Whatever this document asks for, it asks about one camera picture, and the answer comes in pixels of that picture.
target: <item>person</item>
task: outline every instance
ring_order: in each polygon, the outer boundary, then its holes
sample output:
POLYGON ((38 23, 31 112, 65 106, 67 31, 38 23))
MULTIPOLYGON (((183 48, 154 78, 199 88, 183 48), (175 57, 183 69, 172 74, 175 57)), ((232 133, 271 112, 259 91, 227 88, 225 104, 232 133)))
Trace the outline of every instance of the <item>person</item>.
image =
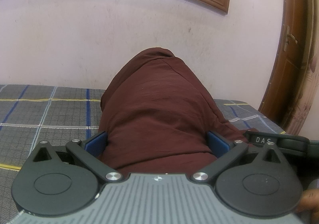
MULTIPOLYGON (((99 131, 108 146, 99 160, 124 176, 197 172, 216 160, 205 140, 214 130, 230 141, 248 142, 227 121, 188 66, 167 49, 150 48, 133 57, 101 98, 99 131)), ((297 212, 319 220, 319 190, 303 193, 297 212)))

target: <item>ribbed surface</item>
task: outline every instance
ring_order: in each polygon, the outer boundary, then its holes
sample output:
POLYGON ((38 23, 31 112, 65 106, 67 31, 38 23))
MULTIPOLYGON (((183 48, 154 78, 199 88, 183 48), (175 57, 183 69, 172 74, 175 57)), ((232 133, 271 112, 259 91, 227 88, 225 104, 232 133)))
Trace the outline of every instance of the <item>ribbed surface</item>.
POLYGON ((290 214, 257 220, 230 211, 208 185, 193 184, 185 175, 132 174, 108 184, 88 207, 59 218, 20 214, 14 224, 302 224, 290 214))

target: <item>hand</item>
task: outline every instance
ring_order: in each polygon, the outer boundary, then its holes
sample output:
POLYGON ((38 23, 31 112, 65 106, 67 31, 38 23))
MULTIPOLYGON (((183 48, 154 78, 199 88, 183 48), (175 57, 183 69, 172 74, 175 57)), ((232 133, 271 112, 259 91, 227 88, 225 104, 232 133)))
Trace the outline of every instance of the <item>hand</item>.
POLYGON ((312 212, 311 223, 319 221, 319 189, 305 190, 302 193, 296 212, 310 210, 312 212))

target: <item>bed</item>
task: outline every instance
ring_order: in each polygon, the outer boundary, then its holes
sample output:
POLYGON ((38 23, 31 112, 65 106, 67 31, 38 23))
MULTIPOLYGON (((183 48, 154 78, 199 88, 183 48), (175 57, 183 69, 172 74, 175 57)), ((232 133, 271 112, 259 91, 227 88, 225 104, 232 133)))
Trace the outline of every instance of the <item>bed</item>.
MULTIPOLYGON (((11 185, 32 149, 41 140, 53 146, 85 140, 98 131, 104 90, 43 85, 0 85, 0 224, 17 209, 11 185)), ((245 102, 215 100, 238 129, 285 133, 245 102)))

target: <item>door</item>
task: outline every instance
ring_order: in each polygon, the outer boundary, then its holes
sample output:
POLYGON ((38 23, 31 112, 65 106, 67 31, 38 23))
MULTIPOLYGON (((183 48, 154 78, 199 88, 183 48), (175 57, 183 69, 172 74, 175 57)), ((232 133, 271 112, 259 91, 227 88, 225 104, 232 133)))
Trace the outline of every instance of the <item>door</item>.
POLYGON ((278 52, 259 111, 282 125, 293 100, 304 53, 307 0, 284 0, 283 24, 278 52))

